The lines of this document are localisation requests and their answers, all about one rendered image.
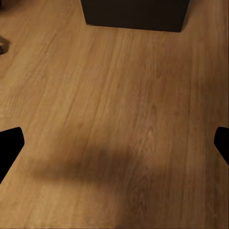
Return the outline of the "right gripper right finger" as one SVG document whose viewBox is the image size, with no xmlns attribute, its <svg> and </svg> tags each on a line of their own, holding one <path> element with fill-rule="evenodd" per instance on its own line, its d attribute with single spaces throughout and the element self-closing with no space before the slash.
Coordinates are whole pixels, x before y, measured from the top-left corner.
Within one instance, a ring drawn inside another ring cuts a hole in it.
<svg viewBox="0 0 229 229">
<path fill-rule="evenodd" d="M 214 145 L 218 151 L 222 154 L 227 164 L 229 165 L 229 129 L 224 127 L 218 127 L 215 138 Z"/>
</svg>

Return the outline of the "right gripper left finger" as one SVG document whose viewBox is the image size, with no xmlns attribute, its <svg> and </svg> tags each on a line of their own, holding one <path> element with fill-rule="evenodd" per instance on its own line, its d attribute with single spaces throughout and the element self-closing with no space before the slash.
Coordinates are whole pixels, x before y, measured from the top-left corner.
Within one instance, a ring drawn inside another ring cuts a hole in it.
<svg viewBox="0 0 229 229">
<path fill-rule="evenodd" d="M 0 132 L 0 183 L 24 146 L 20 127 Z"/>
</svg>

